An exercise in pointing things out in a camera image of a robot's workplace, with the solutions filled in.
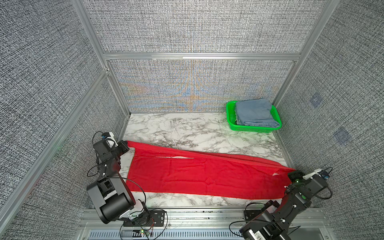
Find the red long pants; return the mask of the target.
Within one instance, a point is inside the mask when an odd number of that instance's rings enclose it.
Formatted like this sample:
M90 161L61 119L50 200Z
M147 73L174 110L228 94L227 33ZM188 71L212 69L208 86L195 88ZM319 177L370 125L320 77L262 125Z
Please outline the red long pants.
M245 155L183 151L128 141L135 150L131 191L207 195L246 200L280 199L294 169Z

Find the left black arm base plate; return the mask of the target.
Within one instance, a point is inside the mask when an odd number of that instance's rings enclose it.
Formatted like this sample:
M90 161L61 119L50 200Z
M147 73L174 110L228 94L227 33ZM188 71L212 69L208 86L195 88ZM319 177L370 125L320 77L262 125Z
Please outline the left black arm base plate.
M164 227L166 223L165 211L160 209L141 213L132 220L124 221L124 227Z

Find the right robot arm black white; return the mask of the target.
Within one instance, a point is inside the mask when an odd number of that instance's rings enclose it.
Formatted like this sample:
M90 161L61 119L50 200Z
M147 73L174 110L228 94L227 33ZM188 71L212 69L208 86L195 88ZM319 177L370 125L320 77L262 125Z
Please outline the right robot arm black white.
M261 213L250 220L245 220L245 225L240 229L240 234L245 240L289 240L289 227L295 217L309 208L312 198L328 200L333 196L320 197L319 193L329 190L327 179L332 168L317 169L305 175L301 171L288 174L291 184L286 187L280 204L269 202L261 209Z

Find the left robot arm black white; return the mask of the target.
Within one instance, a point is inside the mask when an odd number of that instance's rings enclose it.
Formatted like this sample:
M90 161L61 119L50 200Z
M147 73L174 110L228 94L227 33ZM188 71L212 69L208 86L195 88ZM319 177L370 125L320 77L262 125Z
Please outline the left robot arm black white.
M139 186L120 174L121 156L130 149L125 141L117 142L112 136L103 136L94 144L96 152L97 179L87 186L87 193L96 212L104 224L114 221L130 222L139 225L139 219L148 214L145 211L147 197L135 200L127 181Z

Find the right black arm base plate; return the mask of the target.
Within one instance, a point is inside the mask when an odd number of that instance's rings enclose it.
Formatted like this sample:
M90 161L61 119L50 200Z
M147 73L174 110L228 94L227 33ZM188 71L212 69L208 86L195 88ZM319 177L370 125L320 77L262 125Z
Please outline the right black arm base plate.
M261 209L244 210L244 220L246 222L266 222L260 215L264 213Z

